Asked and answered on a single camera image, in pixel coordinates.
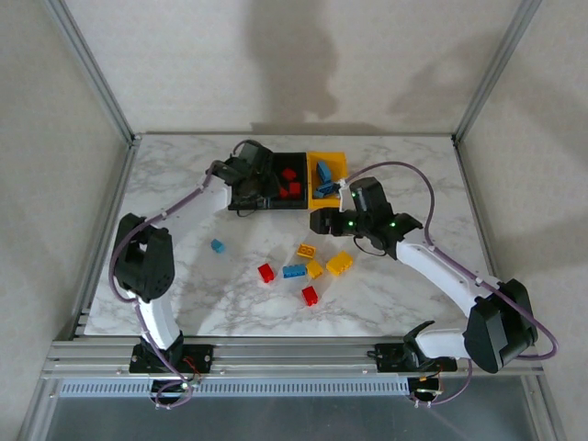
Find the blue block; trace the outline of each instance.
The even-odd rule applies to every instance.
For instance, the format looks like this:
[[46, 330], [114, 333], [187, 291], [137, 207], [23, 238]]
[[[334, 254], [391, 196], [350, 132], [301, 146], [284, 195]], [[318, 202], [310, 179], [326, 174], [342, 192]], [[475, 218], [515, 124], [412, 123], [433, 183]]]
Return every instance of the blue block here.
[[210, 243], [210, 248], [212, 248], [214, 251], [220, 254], [224, 251], [224, 243], [222, 243], [221, 241], [217, 241], [216, 239], [212, 239], [212, 242]]
[[284, 278], [306, 276], [306, 265], [291, 265], [282, 268]]
[[316, 171], [319, 174], [319, 178], [321, 179], [322, 184], [326, 184], [333, 180], [331, 177], [331, 169], [329, 169], [329, 166], [325, 161], [319, 161], [316, 164]]
[[331, 193], [334, 193], [334, 183], [327, 182], [326, 184], [322, 184], [321, 186], [316, 187], [316, 191], [320, 191], [325, 196], [330, 195]]

